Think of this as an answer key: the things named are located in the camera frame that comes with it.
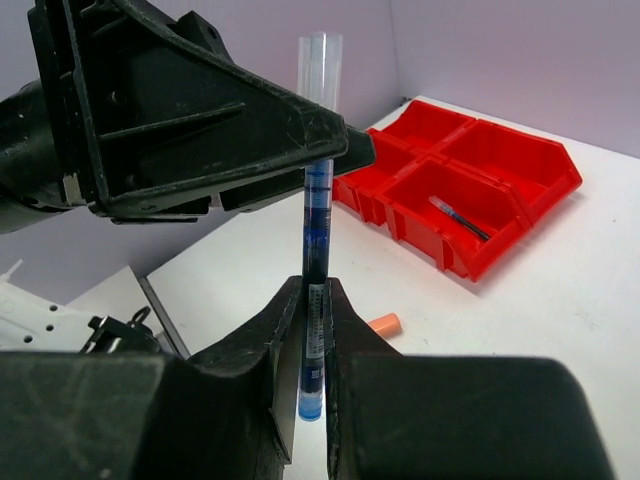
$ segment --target blue pen end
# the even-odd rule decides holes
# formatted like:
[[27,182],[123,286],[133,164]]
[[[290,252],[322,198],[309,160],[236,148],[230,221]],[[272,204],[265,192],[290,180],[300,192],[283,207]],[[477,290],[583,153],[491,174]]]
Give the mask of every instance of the blue pen end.
[[315,422],[322,415],[322,390],[317,393],[300,392],[298,415],[305,422]]

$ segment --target robotic hand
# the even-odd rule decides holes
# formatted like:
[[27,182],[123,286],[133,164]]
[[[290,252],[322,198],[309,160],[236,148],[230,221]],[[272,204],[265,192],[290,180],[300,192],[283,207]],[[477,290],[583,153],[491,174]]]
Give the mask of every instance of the robotic hand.
[[[195,13],[144,0],[36,0],[40,80],[0,104],[0,232],[86,205],[114,222],[251,210],[301,167],[373,162],[342,118],[236,66]],[[278,480],[292,460],[302,282],[192,358],[139,319],[90,323],[82,355],[0,354],[3,478]],[[611,479],[560,364],[405,357],[324,295],[332,480]],[[1,309],[11,308],[0,302]]]

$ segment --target orange cap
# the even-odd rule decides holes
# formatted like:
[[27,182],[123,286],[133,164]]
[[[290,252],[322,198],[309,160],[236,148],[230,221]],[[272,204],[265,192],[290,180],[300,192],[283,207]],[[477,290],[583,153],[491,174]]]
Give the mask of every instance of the orange cap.
[[391,338],[402,333],[402,324],[395,313],[371,320],[369,326],[382,338]]

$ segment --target barcode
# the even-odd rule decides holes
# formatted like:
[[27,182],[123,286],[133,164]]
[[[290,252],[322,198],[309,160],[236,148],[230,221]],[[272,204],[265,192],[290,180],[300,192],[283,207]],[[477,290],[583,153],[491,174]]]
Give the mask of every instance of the barcode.
[[307,358],[324,356],[324,285],[309,285]]

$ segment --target red plastic tray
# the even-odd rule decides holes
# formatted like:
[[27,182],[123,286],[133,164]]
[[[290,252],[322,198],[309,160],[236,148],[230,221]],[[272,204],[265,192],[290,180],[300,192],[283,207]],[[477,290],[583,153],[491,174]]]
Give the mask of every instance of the red plastic tray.
[[[370,133],[376,163],[336,179],[334,199],[473,281],[582,184],[562,144],[419,101]],[[438,210],[432,195],[489,240]]]

